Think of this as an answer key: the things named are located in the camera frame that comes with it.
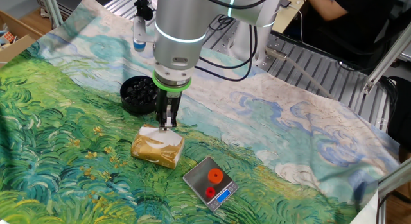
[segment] blue display screen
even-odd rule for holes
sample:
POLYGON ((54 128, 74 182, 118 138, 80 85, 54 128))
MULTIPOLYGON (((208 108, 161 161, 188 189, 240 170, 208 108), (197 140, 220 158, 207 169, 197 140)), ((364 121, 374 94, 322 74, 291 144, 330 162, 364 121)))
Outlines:
POLYGON ((228 189, 226 189, 226 190, 224 191, 224 193, 222 193, 222 194, 217 198, 217 201, 220 202, 220 203, 222 203, 222 202, 224 201, 224 199, 226 199, 230 194, 231 194, 231 192, 230 192, 228 189))

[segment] cardboard box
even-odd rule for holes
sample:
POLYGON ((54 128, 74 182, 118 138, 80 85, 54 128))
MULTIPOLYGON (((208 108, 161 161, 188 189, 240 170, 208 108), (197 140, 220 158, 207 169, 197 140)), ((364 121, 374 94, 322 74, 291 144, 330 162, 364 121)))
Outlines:
POLYGON ((0 28, 7 24, 8 30, 19 40, 6 49, 0 49, 0 62, 9 62, 27 47, 30 47, 42 34, 12 16, 0 11, 0 28))

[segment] digital kitchen scale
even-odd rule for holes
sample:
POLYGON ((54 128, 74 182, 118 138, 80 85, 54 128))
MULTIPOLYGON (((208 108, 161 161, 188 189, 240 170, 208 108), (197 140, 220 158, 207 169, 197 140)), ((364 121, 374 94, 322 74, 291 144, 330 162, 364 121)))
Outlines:
POLYGON ((183 179, 211 211, 217 210, 238 189, 211 157, 200 162, 183 179))

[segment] black bowl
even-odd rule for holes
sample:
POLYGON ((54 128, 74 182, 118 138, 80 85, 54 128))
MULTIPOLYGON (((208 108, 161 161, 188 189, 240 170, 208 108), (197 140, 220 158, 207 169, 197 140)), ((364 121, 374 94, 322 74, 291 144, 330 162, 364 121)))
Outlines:
POLYGON ((144 115, 155 111, 158 88, 148 76, 135 76, 126 80, 121 88, 121 102, 127 112, 144 115))

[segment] red object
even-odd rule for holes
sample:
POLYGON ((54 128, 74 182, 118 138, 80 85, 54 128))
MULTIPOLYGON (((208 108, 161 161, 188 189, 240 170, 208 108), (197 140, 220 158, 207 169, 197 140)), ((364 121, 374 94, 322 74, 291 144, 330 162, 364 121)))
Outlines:
POLYGON ((223 172, 219 169, 212 169, 208 172, 208 180, 211 183, 219 184, 223 180, 223 172))
POLYGON ((207 190, 205 191, 205 195, 208 198, 212 198, 216 195, 216 190, 213 187, 208 187, 207 190))

